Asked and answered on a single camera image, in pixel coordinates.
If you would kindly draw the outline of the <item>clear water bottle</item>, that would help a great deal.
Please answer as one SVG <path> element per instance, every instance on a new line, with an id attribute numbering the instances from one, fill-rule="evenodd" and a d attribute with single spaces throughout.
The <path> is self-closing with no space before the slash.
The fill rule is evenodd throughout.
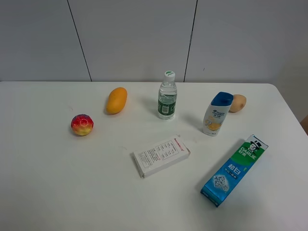
<path id="1" fill-rule="evenodd" d="M 177 86 L 175 73 L 166 71 L 158 92 L 158 116 L 163 120 L 172 119 L 175 115 Z"/>

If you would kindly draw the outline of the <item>brown potato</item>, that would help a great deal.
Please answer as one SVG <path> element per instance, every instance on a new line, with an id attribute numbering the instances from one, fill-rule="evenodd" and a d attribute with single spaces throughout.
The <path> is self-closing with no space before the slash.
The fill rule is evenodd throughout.
<path id="1" fill-rule="evenodd" d="M 229 109 L 229 112 L 237 113 L 241 111 L 245 107 L 245 105 L 246 105 L 246 97 L 240 94 L 235 94 L 233 96 L 233 101 Z"/>

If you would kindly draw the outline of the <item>yellow mango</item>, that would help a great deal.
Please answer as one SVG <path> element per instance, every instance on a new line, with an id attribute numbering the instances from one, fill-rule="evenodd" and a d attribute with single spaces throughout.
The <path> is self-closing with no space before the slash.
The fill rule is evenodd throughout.
<path id="1" fill-rule="evenodd" d="M 114 89 L 109 94 L 106 104 L 106 112 L 111 115 L 120 113 L 126 105 L 127 96 L 128 92 L 125 88 L 119 87 Z"/>

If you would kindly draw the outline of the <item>white blue shampoo bottle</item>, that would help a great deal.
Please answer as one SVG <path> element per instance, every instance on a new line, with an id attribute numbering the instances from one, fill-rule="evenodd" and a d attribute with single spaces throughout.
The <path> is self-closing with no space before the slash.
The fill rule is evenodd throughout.
<path id="1" fill-rule="evenodd" d="M 215 137 L 229 112 L 234 96 L 227 92 L 219 92 L 208 106 L 203 119 L 203 133 Z"/>

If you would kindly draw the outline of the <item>blue green toothpaste box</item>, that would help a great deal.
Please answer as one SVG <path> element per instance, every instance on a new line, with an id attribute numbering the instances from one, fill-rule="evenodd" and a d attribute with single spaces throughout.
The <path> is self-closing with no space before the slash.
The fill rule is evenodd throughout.
<path id="1" fill-rule="evenodd" d="M 267 144 L 251 135 L 207 181 L 200 193 L 219 207 L 267 148 Z"/>

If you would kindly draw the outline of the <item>white cardboard box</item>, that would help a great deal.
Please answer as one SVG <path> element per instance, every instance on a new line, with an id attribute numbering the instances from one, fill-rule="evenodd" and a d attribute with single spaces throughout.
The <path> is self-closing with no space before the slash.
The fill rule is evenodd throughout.
<path id="1" fill-rule="evenodd" d="M 140 148 L 132 153 L 141 178 L 151 176 L 182 160 L 191 152 L 179 135 Z"/>

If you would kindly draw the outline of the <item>brown furniture edge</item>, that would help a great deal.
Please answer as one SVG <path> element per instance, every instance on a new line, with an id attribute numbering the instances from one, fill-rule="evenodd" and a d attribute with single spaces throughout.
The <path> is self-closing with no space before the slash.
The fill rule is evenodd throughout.
<path id="1" fill-rule="evenodd" d="M 300 125 L 302 126 L 305 133 L 308 135 L 308 115 L 300 122 Z"/>

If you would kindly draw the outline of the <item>red yellow ball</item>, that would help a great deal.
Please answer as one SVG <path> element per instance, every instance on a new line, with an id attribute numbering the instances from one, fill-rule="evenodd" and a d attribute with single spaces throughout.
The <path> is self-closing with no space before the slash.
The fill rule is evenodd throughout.
<path id="1" fill-rule="evenodd" d="M 76 115 L 71 121 L 72 131 L 79 136 L 86 136 L 93 130 L 94 122 L 89 115 Z"/>

